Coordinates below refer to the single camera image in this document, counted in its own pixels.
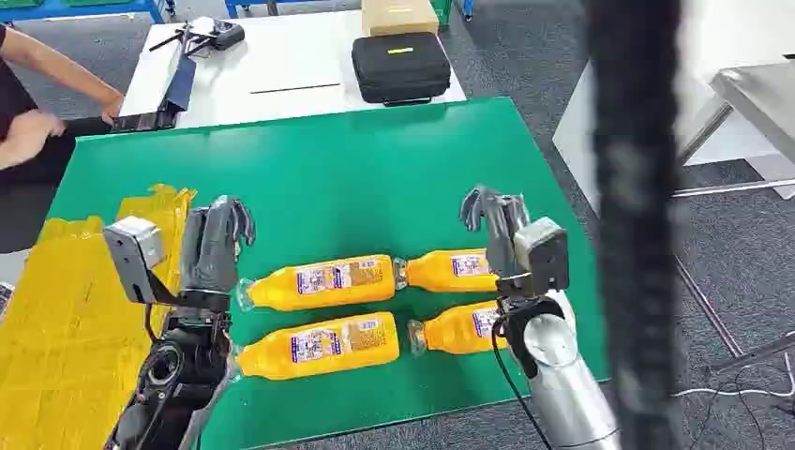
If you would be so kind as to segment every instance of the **bottle label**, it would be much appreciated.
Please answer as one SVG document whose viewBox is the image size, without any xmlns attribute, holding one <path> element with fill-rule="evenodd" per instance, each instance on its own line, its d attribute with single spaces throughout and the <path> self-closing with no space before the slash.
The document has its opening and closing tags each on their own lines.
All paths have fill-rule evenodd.
<svg viewBox="0 0 795 450">
<path fill-rule="evenodd" d="M 479 338 L 490 338 L 491 327 L 500 317 L 496 307 L 484 307 L 477 309 L 472 313 L 472 322 L 474 323 L 474 332 L 477 333 Z"/>
<path fill-rule="evenodd" d="M 322 293 L 334 289 L 375 284 L 383 279 L 381 262 L 363 260 L 344 264 L 319 265 L 300 269 L 296 272 L 295 283 L 298 293 Z"/>
<path fill-rule="evenodd" d="M 346 322 L 341 326 L 314 328 L 290 336 L 292 361 L 304 363 L 327 356 L 361 352 L 386 344 L 380 319 Z"/>
<path fill-rule="evenodd" d="M 476 277 L 488 275 L 488 261 L 484 254 L 456 255 L 453 262 L 453 275 L 456 277 Z"/>
<path fill-rule="evenodd" d="M 295 333 L 290 338 L 290 346 L 294 363 L 342 354 L 342 346 L 337 332 L 322 328 Z"/>
</svg>

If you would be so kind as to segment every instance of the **metal table leg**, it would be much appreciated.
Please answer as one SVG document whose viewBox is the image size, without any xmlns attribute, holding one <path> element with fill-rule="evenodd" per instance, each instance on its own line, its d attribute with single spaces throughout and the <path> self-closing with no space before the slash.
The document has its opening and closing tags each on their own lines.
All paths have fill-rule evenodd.
<svg viewBox="0 0 795 450">
<path fill-rule="evenodd" d="M 674 192 L 673 197 L 674 198 L 696 197 L 700 195 L 712 195 L 712 194 L 726 193 L 726 192 L 739 192 L 744 190 L 762 189 L 762 188 L 779 188 L 781 186 L 792 186 L 792 185 L 795 185 L 795 179 L 770 180 L 770 181 L 762 180 L 752 183 L 738 183 L 735 185 L 726 185 L 719 187 L 698 187 L 692 189 L 680 189 Z M 710 304 L 706 295 L 704 295 L 704 292 L 701 291 L 701 289 L 698 287 L 696 282 L 693 280 L 693 277 L 691 277 L 690 273 L 687 272 L 687 269 L 684 268 L 682 261 L 677 256 L 674 256 L 674 258 L 676 259 L 677 270 L 679 272 L 680 277 L 682 277 L 682 281 L 684 281 L 684 284 L 687 287 L 687 289 L 696 298 L 696 302 L 701 307 L 701 310 L 704 311 L 704 315 L 707 316 L 707 320 L 710 321 L 712 327 L 715 329 L 715 331 L 717 331 L 718 335 L 720 336 L 724 345 L 728 347 L 728 350 L 732 356 L 731 359 L 728 359 L 727 361 L 723 361 L 708 366 L 708 370 L 710 372 L 717 374 L 733 368 L 750 366 L 752 364 L 758 363 L 759 361 L 763 361 L 764 359 L 776 353 L 780 353 L 792 347 L 795 347 L 795 334 L 791 334 L 788 336 L 780 337 L 779 339 L 764 344 L 760 347 L 756 347 L 754 350 L 750 352 L 743 352 L 743 349 L 741 349 L 740 345 L 737 344 L 737 341 L 734 339 L 734 336 L 732 336 L 729 333 L 723 321 L 721 321 L 720 317 L 718 317 L 717 312 Z"/>
<path fill-rule="evenodd" d="M 230 1 L 227 0 L 227 2 L 226 2 L 226 10 L 227 10 L 227 13 L 229 13 L 229 18 L 230 19 L 237 19 L 239 17 L 237 15 L 236 7 L 237 7 L 236 4 L 231 3 Z"/>
<path fill-rule="evenodd" d="M 690 272 L 684 268 L 684 264 L 682 264 L 682 260 L 679 259 L 678 256 L 674 255 L 674 259 L 676 260 L 676 270 L 679 272 L 679 276 L 684 281 L 684 286 L 687 287 L 687 290 L 693 295 L 696 299 L 696 303 L 701 310 L 704 312 L 704 315 L 707 316 L 707 320 L 710 321 L 710 325 L 720 336 L 721 341 L 724 345 L 727 346 L 728 351 L 731 353 L 733 357 L 738 357 L 743 354 L 743 349 L 740 348 L 740 345 L 734 339 L 734 336 L 729 333 L 728 328 L 723 323 L 723 321 L 718 317 L 717 311 L 710 303 L 710 300 L 704 295 L 704 292 L 696 284 L 696 281 L 693 280 L 693 277 L 690 276 Z"/>
<path fill-rule="evenodd" d="M 739 356 L 735 355 L 733 359 L 709 366 L 709 369 L 712 373 L 720 373 L 732 368 L 750 366 L 792 347 L 795 347 L 795 334 L 780 337 L 773 342 L 768 342 L 765 345 L 756 347 L 748 353 L 743 353 Z"/>
<path fill-rule="evenodd" d="M 681 162 L 681 164 L 687 162 L 687 160 L 690 159 L 690 157 L 693 156 L 699 148 L 701 148 L 701 145 L 710 139 L 710 136 L 712 136 L 714 132 L 719 129 L 724 122 L 726 122 L 726 118 L 731 111 L 731 106 L 723 101 L 720 107 L 712 114 L 712 116 L 710 116 L 704 128 L 702 128 L 701 131 L 684 146 L 684 149 L 677 156 L 677 159 Z"/>
</svg>

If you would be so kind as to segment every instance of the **person's arm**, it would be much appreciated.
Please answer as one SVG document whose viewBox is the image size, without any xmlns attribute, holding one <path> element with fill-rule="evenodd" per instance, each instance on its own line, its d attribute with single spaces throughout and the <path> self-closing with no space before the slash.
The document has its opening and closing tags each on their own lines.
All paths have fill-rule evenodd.
<svg viewBox="0 0 795 450">
<path fill-rule="evenodd" d="M 102 119 L 108 123 L 119 114 L 124 96 L 83 66 L 41 42 L 10 28 L 0 46 L 0 56 L 41 72 L 66 87 L 86 94 L 102 105 Z"/>
<path fill-rule="evenodd" d="M 8 134 L 0 141 L 0 171 L 32 159 L 50 136 L 60 136 L 64 123 L 54 115 L 32 110 L 11 121 Z"/>
</svg>

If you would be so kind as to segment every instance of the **black pole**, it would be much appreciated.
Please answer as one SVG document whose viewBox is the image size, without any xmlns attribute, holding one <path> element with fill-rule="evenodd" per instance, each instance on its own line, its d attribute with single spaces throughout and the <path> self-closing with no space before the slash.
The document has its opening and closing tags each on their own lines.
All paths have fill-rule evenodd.
<svg viewBox="0 0 795 450">
<path fill-rule="evenodd" d="M 670 449 L 679 0 L 586 0 L 601 294 L 622 447 Z"/>
</svg>

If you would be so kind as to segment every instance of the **black zipper case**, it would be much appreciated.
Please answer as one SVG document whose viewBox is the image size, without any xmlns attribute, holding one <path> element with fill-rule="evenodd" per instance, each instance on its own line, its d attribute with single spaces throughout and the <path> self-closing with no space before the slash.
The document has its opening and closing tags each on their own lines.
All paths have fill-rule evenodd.
<svg viewBox="0 0 795 450">
<path fill-rule="evenodd" d="M 367 103 L 430 101 L 450 87 L 450 62 L 433 33 L 360 37 L 352 58 Z"/>
</svg>

